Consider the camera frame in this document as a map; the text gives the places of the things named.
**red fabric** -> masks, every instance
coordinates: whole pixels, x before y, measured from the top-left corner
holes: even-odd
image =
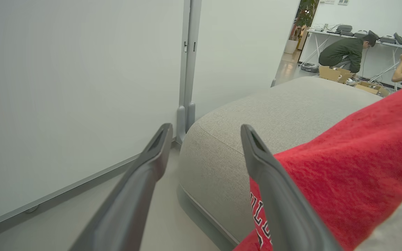
[[[354,250],[402,202],[402,90],[274,157],[344,250]],[[251,179],[256,229],[236,251],[272,250],[260,201]]]

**white partition panel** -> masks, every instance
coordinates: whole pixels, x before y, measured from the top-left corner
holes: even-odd
[[[270,88],[298,5],[298,0],[202,0],[192,98],[196,119]]]
[[[0,0],[0,219],[176,122],[184,0]]]

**shiny floor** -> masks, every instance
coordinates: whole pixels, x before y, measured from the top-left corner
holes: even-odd
[[[299,56],[300,51],[283,55],[276,84],[315,75],[297,67]],[[178,159],[179,150],[173,148],[166,173],[153,194],[141,250],[230,251],[233,246],[225,243],[214,227],[203,222],[193,210],[186,213],[190,212],[187,210],[190,203],[182,202],[177,195]],[[68,250],[124,171],[114,170],[43,203],[31,214],[20,214],[2,222],[0,251]]]

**cardboard box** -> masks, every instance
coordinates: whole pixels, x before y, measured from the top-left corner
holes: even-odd
[[[342,68],[331,69],[328,66],[319,66],[319,77],[341,84],[345,84],[352,75],[351,71]]]
[[[373,93],[375,95],[380,95],[381,97],[386,97],[390,94],[390,92],[385,89],[384,87],[378,85],[378,84],[373,84],[373,83],[368,83],[368,82],[359,82],[355,85],[355,88],[364,90],[366,92]]]

